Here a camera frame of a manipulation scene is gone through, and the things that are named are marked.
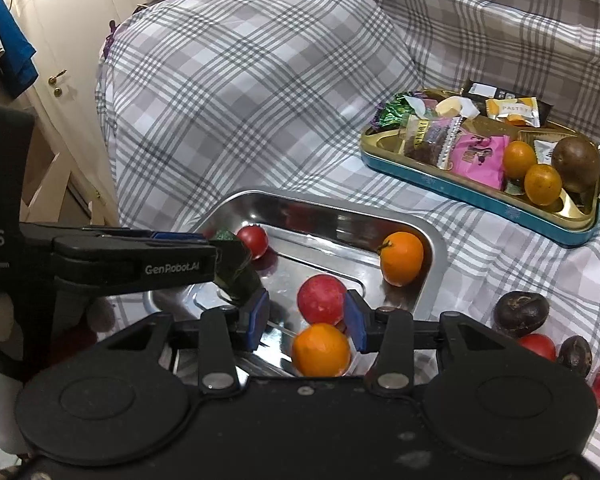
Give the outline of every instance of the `door handle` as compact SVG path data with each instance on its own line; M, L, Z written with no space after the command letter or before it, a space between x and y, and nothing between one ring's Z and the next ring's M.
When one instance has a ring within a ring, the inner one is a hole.
M62 70L62 72L59 72L56 75L51 76L47 82L49 83L49 86L56 86L56 83L58 82L58 78L62 77L64 74L66 74L66 69Z

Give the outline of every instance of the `white door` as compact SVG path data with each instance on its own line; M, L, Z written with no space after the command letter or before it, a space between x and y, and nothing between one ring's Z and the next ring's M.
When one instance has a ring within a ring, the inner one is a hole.
M109 22L127 19L144 0L13 0L16 16L37 53L34 89L78 166L104 202L114 188L94 103L96 70ZM48 79L66 70L55 84Z

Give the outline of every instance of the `tangerine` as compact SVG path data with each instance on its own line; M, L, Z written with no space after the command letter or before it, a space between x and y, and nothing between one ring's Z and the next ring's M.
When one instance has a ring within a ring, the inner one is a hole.
M515 180L524 178L529 168L537 163L534 149L522 140L514 140L504 149L502 166L509 178Z
M306 377L337 377L349 367L349 341L333 325L316 323L295 337L291 360Z
M415 280L424 261L424 247L420 239L402 231L385 238L378 254L382 275L395 286L405 286Z
M535 164L526 172L525 193L531 202L547 206L558 200L562 191L560 174L549 164Z

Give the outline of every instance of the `checkered cloth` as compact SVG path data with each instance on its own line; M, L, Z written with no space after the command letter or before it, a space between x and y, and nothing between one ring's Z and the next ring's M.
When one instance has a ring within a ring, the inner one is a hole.
M360 160L375 104L467 77L537 95L554 120L600 140L600 0L157 4L120 26L96 91L122 223L186 230L254 185L414 214L448 245L433 317L454 309L490 324L505 292L540 292L552 304L541 332L583 335L597 367L600 227L570 250ZM131 298L118 315L144 310ZM436 372L430 354L416 364ZM586 457L600 466L600 416Z

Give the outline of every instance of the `candy wrapper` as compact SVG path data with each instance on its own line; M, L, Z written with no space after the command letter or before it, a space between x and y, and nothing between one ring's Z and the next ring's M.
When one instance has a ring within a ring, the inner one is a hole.
M450 171L495 189L502 189L504 170L502 159L509 137L458 138L450 157Z
M538 164L551 165L551 156L554 154L554 148L557 142L547 142L546 140L534 140L534 151Z
M436 105L436 113L445 118L462 116L467 119L475 119L480 115L480 110L471 99L454 95L440 101Z
M422 92L396 94L391 101L377 106L376 114L371 120L371 127L376 132L385 132L400 127L402 119L409 115L435 118L437 104L437 101L427 99Z
M450 147L461 123L462 117L429 120L411 115L400 128L401 152L409 158L445 170Z
M540 127L538 101L535 97L487 99L487 117L513 126Z

